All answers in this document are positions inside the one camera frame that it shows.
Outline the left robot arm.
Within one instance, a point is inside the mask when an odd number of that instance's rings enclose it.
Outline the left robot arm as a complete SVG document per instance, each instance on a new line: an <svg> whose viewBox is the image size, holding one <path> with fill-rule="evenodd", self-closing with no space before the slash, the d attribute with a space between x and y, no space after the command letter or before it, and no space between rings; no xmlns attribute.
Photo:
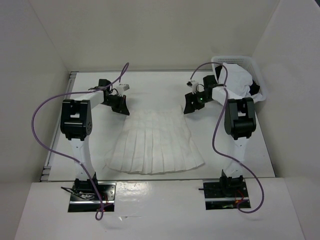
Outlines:
<svg viewBox="0 0 320 240"><path fill-rule="evenodd" d="M98 85L89 88L86 94L62 102L60 130L71 145L76 168L73 187L67 191L81 199L95 200L100 193L89 148L89 136L93 130L92 109L105 105L115 113L128 116L130 112L124 92L129 89L128 84L119 83L112 87L109 80L100 79Z"/></svg>

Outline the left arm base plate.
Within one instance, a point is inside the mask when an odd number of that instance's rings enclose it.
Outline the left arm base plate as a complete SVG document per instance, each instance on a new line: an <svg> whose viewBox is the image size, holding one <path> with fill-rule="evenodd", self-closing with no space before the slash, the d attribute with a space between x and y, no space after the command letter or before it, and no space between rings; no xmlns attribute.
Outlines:
<svg viewBox="0 0 320 240"><path fill-rule="evenodd" d="M98 182L97 189L104 205L104 212L113 212L115 209L116 186L115 182ZM73 186L72 188L65 188L65 190L70 193L69 213L96 212L100 209L101 201L94 189L76 190Z"/></svg>

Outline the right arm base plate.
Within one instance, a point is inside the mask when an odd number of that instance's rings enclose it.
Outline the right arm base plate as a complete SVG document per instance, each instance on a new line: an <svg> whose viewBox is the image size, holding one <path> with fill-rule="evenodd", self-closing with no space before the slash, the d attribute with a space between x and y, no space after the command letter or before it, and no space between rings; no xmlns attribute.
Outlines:
<svg viewBox="0 0 320 240"><path fill-rule="evenodd" d="M250 198L246 182L240 186L229 188L223 192L221 184L217 180L203 181L203 186L198 190L204 193L206 210L250 209Z"/></svg>

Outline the cream pleated skirt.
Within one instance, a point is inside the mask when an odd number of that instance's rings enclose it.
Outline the cream pleated skirt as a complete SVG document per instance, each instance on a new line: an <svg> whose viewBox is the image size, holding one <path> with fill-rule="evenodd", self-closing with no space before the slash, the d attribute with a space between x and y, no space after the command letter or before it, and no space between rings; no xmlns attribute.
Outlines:
<svg viewBox="0 0 320 240"><path fill-rule="evenodd" d="M180 105L133 111L106 157L110 169L139 175L180 173L205 165Z"/></svg>

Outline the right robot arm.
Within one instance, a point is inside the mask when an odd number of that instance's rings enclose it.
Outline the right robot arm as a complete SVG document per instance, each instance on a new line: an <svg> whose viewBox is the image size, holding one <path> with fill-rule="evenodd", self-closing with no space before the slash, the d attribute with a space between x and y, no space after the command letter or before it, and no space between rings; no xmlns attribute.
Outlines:
<svg viewBox="0 0 320 240"><path fill-rule="evenodd" d="M224 90L214 75L204 77L203 84L189 80L186 85L191 88L191 92L185 95L184 114L200 110L211 101L224 106L224 130L232 138L233 148L227 153L231 159L222 169L218 189L224 197L233 197L243 184L245 151L249 138L257 128L254 100Z"/></svg>

